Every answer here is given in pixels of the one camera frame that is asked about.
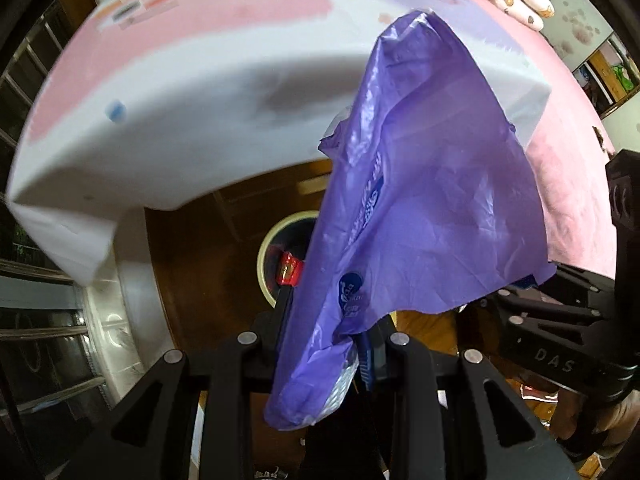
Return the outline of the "purple plastic bag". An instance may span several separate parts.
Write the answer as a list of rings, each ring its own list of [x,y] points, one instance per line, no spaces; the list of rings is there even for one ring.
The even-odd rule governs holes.
[[[532,167],[471,53],[432,12],[388,26],[332,162],[264,416],[294,430],[334,412],[352,338],[390,312],[442,313],[554,274]]]

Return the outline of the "wooden folding table frame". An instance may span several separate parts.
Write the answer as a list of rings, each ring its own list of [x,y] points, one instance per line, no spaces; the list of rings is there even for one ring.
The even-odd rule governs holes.
[[[213,192],[224,222],[236,240],[265,233],[290,214],[320,208],[332,162],[302,162],[239,181]]]

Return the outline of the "round cream rimmed trash bin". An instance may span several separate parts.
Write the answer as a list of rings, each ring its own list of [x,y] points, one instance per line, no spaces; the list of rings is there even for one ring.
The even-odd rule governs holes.
[[[318,210],[290,214],[277,222],[260,244],[256,262],[258,285],[273,308],[280,289],[299,282],[318,215]]]

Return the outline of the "cartoon printed tablecloth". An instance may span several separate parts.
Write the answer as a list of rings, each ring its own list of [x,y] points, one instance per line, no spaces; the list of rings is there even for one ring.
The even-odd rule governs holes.
[[[117,225],[318,157],[378,35],[431,10],[468,48],[527,143],[551,87],[471,0],[106,0],[32,103],[6,202],[89,285]]]

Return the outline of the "pink bed sheet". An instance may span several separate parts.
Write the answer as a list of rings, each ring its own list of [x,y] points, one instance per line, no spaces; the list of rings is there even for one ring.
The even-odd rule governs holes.
[[[544,207],[553,261],[612,278],[616,229],[605,165],[613,144],[585,92],[541,34],[509,18],[488,0],[471,0],[515,42],[548,82],[546,108],[526,148]]]

